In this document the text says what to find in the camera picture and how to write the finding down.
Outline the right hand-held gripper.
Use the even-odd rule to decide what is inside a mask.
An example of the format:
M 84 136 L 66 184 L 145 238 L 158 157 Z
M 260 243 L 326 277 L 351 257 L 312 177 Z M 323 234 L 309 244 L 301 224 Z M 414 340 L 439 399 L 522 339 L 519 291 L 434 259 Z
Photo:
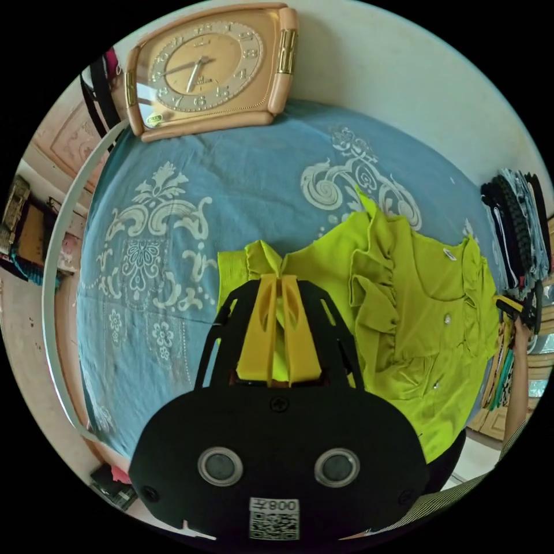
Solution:
M 521 314 L 522 323 L 533 334 L 538 334 L 542 320 L 543 292 L 544 287 L 542 281 L 539 280 L 528 292 L 523 303 L 505 295 L 496 295 L 495 304 L 499 310 L 508 315 Z

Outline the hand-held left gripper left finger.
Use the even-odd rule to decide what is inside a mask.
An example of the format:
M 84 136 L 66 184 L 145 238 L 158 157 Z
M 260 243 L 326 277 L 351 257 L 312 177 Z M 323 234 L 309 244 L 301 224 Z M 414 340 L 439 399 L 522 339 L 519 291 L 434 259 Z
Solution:
M 242 381 L 271 384 L 276 337 L 277 277 L 263 275 L 237 365 Z

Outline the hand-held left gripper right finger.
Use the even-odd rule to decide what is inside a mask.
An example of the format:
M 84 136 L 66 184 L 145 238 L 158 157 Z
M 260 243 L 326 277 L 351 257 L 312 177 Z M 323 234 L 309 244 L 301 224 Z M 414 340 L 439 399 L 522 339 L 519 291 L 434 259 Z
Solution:
M 297 278 L 291 275 L 284 276 L 281 289 L 289 384 L 318 381 L 321 368 Z

